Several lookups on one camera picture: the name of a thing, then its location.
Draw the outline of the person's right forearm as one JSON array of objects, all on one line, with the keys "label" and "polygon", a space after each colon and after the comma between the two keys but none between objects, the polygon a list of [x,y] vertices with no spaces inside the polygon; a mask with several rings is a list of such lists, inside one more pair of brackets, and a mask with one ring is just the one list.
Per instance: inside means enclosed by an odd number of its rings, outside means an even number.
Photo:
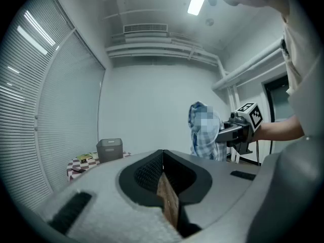
[{"label": "person's right forearm", "polygon": [[255,132],[252,142],[266,141],[291,141],[304,136],[304,131],[296,117],[274,123],[262,123]]}]

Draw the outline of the white window blind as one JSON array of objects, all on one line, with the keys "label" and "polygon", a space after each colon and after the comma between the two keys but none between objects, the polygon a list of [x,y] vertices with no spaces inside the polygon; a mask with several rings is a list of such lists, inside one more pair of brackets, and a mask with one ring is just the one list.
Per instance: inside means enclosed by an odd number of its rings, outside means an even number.
[{"label": "white window blind", "polygon": [[0,178],[11,198],[29,209],[50,194],[36,151],[37,100],[71,30],[57,0],[27,0],[0,42]]},{"label": "white window blind", "polygon": [[104,68],[73,32],[58,49],[38,105],[38,148],[53,191],[67,184],[73,158],[96,150],[103,76]]}]

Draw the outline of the person's beige shirt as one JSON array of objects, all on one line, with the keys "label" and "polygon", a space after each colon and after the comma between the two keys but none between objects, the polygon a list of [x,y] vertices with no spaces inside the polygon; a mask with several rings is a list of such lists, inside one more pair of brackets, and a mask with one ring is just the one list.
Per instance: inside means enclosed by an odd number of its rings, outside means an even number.
[{"label": "person's beige shirt", "polygon": [[295,114],[282,121],[283,140],[324,136],[324,45],[297,0],[286,0],[281,50],[287,67],[289,103]]}]

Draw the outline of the blue plaid clothes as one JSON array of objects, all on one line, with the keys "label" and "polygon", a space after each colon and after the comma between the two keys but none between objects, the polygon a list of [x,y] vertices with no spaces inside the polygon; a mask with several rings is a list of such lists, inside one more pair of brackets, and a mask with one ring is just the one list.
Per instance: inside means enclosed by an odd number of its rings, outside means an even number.
[{"label": "blue plaid clothes", "polygon": [[213,107],[200,101],[193,103],[188,111],[188,126],[192,141],[190,147],[192,155],[214,161],[226,161],[226,143],[216,141],[219,132],[225,127]]}]

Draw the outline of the white ceiling pipes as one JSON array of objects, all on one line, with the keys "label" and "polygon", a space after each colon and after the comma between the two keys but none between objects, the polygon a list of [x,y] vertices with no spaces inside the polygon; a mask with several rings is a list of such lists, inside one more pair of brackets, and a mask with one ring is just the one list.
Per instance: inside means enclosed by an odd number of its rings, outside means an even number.
[{"label": "white ceiling pipes", "polygon": [[116,34],[105,51],[109,58],[172,57],[215,66],[222,77],[228,74],[219,55],[195,39],[172,32],[133,32]]}]

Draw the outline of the round checkered table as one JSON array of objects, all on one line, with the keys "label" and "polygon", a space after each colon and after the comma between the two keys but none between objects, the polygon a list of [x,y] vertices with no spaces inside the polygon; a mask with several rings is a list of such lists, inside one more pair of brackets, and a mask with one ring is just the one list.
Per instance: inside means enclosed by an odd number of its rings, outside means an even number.
[{"label": "round checkered table", "polygon": [[76,157],[73,158],[67,165],[67,180],[68,182],[71,182],[72,180],[76,179],[77,177],[79,177],[81,174],[76,173],[74,171],[72,171],[72,169],[83,169],[83,170],[89,170],[91,168],[96,167],[97,165],[100,164],[99,159],[97,159],[96,161],[91,160],[89,163],[80,163]]}]

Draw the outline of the thin white pipe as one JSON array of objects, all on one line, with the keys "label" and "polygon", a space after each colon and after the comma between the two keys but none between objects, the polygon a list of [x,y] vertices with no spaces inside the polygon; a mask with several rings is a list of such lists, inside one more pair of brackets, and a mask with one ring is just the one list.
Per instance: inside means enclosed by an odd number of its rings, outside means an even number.
[{"label": "thin white pipe", "polygon": [[243,85],[245,85],[245,84],[247,84],[247,83],[249,83],[249,82],[252,82],[252,81],[254,81],[254,80],[256,80],[256,79],[258,79],[258,78],[260,78],[260,77],[263,77],[263,76],[265,76],[265,75],[267,75],[267,74],[269,74],[269,73],[275,71],[276,69],[281,68],[282,66],[285,66],[285,63],[284,63],[284,62],[282,62],[282,63],[280,63],[280,64],[274,66],[273,68],[271,68],[271,69],[269,69],[269,70],[267,70],[267,71],[265,71],[265,72],[263,72],[263,73],[257,75],[257,76],[254,77],[254,78],[251,78],[251,79],[249,79],[249,80],[247,80],[247,81],[245,81],[245,82],[243,82],[243,83],[238,84],[237,87],[241,87],[241,86],[243,86]]}]

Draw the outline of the white air vent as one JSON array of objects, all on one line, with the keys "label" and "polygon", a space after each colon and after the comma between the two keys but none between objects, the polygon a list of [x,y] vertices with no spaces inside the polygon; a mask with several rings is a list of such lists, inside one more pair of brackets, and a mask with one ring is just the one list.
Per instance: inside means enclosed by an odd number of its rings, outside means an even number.
[{"label": "white air vent", "polygon": [[161,23],[140,23],[123,26],[124,34],[136,32],[168,32],[168,25]]}]

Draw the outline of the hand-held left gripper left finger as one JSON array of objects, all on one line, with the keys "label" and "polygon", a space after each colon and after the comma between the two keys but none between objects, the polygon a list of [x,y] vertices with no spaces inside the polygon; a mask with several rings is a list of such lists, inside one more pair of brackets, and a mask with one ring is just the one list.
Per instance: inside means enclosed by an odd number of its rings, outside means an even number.
[{"label": "hand-held left gripper left finger", "polygon": [[84,172],[37,208],[46,222],[76,193],[86,192],[92,198],[78,216],[67,236],[81,243],[177,243],[182,236],[167,221],[161,208],[144,207],[131,201],[121,190],[121,171],[149,156],[135,154],[111,161]]}]

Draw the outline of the thick white pipe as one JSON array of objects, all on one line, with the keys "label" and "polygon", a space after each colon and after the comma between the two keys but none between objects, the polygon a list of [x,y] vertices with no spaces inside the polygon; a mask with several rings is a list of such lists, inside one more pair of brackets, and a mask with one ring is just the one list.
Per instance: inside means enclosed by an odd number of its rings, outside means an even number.
[{"label": "thick white pipe", "polygon": [[226,74],[222,79],[212,84],[211,89],[222,90],[226,87],[231,86],[231,83],[235,84],[237,79],[247,71],[254,70],[258,65],[265,63],[267,60],[281,53],[281,44],[282,38],[279,38],[271,45],[262,50],[259,54],[255,55],[249,61],[245,62],[243,65],[237,69],[231,71],[229,74]]}]

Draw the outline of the dark framed door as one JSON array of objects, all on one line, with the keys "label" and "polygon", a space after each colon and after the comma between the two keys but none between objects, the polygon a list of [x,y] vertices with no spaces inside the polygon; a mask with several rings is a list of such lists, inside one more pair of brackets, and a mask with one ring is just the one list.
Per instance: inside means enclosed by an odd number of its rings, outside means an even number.
[{"label": "dark framed door", "polygon": [[286,75],[264,84],[272,123],[278,123],[293,116],[293,110],[288,102],[288,88],[289,82]]}]

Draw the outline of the green book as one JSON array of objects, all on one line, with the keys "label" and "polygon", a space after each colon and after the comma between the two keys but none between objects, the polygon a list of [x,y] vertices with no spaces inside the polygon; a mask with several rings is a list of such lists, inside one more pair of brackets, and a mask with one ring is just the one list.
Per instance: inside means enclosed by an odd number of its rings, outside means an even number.
[{"label": "green book", "polygon": [[90,153],[79,155],[76,157],[76,159],[83,164],[83,163],[89,163],[91,160],[96,161],[97,159],[99,159],[99,157],[98,157],[98,153],[90,152]]}]

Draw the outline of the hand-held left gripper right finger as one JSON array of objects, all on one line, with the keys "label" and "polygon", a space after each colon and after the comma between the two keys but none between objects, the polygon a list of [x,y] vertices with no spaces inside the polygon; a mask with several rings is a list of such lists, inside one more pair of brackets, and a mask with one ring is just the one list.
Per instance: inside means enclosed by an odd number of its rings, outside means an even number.
[{"label": "hand-held left gripper right finger", "polygon": [[214,223],[252,183],[259,168],[164,150],[164,215],[182,237]]}]

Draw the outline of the transparent dark plastic storage bin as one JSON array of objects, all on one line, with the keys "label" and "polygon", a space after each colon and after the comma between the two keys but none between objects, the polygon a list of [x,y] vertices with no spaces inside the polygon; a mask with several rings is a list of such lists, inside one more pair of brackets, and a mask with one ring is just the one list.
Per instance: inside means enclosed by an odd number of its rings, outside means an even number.
[{"label": "transparent dark plastic storage bin", "polygon": [[102,139],[96,148],[101,164],[123,158],[123,142],[120,138]]}]

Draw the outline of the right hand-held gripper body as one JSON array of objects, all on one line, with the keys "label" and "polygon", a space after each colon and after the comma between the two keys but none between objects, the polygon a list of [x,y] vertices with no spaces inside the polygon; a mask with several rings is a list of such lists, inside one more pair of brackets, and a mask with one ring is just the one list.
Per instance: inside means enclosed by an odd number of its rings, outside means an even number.
[{"label": "right hand-held gripper body", "polygon": [[257,103],[246,103],[234,112],[231,112],[227,122],[242,126],[239,138],[226,142],[227,147],[232,147],[238,154],[249,154],[249,143],[263,121],[263,116]]}]

